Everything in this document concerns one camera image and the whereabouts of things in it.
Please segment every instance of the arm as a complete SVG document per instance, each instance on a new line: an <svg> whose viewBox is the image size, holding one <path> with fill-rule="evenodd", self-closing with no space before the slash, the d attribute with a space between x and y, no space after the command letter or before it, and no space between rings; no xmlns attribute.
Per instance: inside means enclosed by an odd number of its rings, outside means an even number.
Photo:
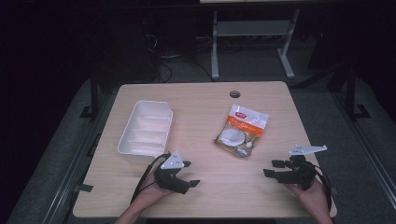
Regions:
<svg viewBox="0 0 396 224"><path fill-rule="evenodd" d="M134 201L116 220L115 224L133 224L140 214L148 207L159 202L162 198L171 194L173 191L162 189L155 183L154 173L148 175L143 187Z"/></svg>
<svg viewBox="0 0 396 224"><path fill-rule="evenodd" d="M284 186L297 196L306 211L317 223L332 224L332 218L327 207L325 188L316 178L312 187L308 190L303 190L300 186L293 184L284 184Z"/></svg>

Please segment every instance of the plastic tray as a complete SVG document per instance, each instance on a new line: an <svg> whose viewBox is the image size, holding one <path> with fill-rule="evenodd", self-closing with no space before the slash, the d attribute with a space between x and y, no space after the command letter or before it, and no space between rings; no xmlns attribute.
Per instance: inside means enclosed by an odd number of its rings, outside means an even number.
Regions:
<svg viewBox="0 0 396 224"><path fill-rule="evenodd" d="M166 102L139 101L118 145L118 152L133 162L150 164L165 149L173 111Z"/></svg>

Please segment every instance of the table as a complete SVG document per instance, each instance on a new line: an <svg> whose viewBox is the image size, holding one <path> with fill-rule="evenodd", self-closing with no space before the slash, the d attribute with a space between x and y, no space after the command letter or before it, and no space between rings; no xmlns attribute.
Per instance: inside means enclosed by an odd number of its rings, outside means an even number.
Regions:
<svg viewBox="0 0 396 224"><path fill-rule="evenodd" d="M239 91L232 98L231 91ZM117 151L122 132L139 100L165 101L174 112L167 150L180 150L188 168L180 179L200 179L185 195L172 194L142 217L306 217L297 199L262 169L271 160L288 160L288 151L309 140L288 87L283 82L217 82L133 84L120 88L84 180L76 217L118 217L129 205L146 165L131 163ZM213 140L222 130L233 104L269 114L266 129L252 155L237 159ZM315 155L308 161L318 164ZM333 205L331 215L335 216Z"/></svg>

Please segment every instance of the plastic bag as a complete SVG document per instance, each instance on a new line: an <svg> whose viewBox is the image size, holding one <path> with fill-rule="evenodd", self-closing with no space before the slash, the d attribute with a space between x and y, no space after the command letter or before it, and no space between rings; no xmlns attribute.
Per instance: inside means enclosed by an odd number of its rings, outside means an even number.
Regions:
<svg viewBox="0 0 396 224"><path fill-rule="evenodd" d="M233 105L215 143L239 158L249 157L267 124L268 114Z"/></svg>

